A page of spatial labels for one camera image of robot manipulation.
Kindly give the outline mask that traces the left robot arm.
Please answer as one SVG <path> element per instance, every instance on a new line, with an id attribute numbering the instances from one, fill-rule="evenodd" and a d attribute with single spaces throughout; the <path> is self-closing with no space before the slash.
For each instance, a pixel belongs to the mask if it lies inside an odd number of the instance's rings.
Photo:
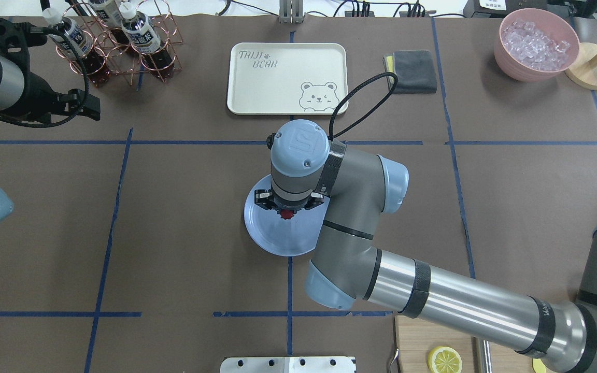
<path id="1" fill-rule="evenodd" d="M 0 55 L 0 121 L 31 128 L 59 126 L 52 116 L 69 121 L 76 116 L 100 118 L 98 99 L 87 89 L 73 89 L 68 94 L 55 92 L 47 82 L 29 71 L 29 58 L 21 62 Z M 14 210 L 14 203 L 0 187 L 0 222 Z"/>

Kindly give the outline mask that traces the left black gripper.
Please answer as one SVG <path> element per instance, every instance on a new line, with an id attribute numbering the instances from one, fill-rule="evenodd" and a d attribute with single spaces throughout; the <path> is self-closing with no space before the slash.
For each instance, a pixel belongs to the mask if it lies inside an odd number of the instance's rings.
<path id="1" fill-rule="evenodd" d="M 75 116 L 100 121 L 100 99 L 78 88 L 59 94 L 40 76 L 34 73 L 26 76 L 23 95 L 17 102 L 18 120 L 33 121 L 35 125 L 61 125 Z"/>

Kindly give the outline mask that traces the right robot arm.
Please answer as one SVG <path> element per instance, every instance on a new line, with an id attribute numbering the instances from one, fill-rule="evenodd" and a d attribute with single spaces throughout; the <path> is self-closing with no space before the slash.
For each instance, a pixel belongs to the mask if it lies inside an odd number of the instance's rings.
<path id="1" fill-rule="evenodd" d="M 417 195 L 405 165 L 294 120 L 267 139 L 256 204 L 308 218 L 305 292 L 450 327 L 563 372 L 597 372 L 597 146 L 464 145 L 446 150 L 460 226 L 431 219 L 425 243 L 382 246 L 382 214 Z"/>

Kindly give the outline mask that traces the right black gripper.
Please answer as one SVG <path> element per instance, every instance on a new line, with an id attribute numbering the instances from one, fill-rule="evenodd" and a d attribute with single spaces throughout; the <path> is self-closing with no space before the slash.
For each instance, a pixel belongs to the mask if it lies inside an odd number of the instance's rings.
<path id="1" fill-rule="evenodd" d="M 303 193 L 287 193 L 282 189 L 254 191 L 254 203 L 263 210 L 311 210 L 322 205 L 324 199 L 324 194 L 309 190 Z"/>

